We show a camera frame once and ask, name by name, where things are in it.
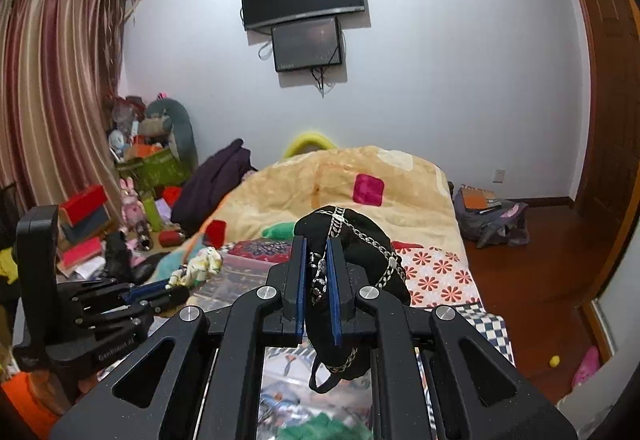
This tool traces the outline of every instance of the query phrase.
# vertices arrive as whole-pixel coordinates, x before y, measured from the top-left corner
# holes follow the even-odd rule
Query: wooden door
[[[612,238],[640,162],[640,42],[629,0],[581,0],[591,60],[591,114],[576,207]]]

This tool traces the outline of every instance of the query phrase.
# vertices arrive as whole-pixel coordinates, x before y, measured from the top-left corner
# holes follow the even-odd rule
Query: orange sleeve
[[[47,440],[51,428],[60,417],[33,396],[27,373],[20,372],[13,376],[2,385],[2,390],[33,433],[41,440]]]

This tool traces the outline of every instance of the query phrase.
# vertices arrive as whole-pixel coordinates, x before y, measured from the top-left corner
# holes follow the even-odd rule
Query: yellow ring
[[[331,142],[331,140],[319,133],[303,133],[287,147],[283,158],[291,158],[310,145],[320,149],[336,149],[335,144]]]

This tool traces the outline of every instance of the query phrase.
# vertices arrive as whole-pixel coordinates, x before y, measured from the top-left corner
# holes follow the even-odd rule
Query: wall outlet
[[[494,184],[501,184],[504,181],[504,173],[505,169],[495,169],[492,182],[494,182]]]

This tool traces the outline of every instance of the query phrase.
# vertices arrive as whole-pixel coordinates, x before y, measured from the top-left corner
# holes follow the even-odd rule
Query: beige blanket
[[[380,206],[354,201],[379,203],[381,193]],[[422,158],[374,146],[316,151],[267,167],[229,193],[202,228],[221,219],[227,242],[255,239],[324,205],[358,211],[393,241],[436,246],[466,264],[444,173]]]

